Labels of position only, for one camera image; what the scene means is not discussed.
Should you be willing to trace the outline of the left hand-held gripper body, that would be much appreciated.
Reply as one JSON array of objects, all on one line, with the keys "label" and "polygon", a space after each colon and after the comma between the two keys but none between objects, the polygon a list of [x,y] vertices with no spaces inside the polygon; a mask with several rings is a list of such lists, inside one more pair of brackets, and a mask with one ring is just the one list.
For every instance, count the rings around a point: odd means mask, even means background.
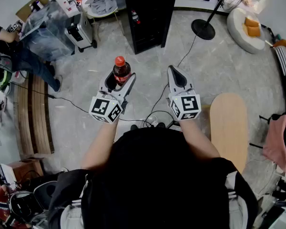
[{"label": "left hand-held gripper body", "polygon": [[97,121],[113,124],[121,114],[124,114],[128,94],[129,91],[122,90],[122,88],[112,91],[109,89],[99,90],[97,95],[92,98],[89,114]]}]

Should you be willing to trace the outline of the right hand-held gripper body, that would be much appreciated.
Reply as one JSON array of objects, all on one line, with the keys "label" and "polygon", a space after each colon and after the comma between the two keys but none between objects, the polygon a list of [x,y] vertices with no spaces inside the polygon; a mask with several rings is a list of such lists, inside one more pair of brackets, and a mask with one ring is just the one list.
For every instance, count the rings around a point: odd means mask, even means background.
[{"label": "right hand-held gripper body", "polygon": [[195,92],[193,87],[170,89],[168,103],[178,121],[195,119],[202,110],[200,95]]}]

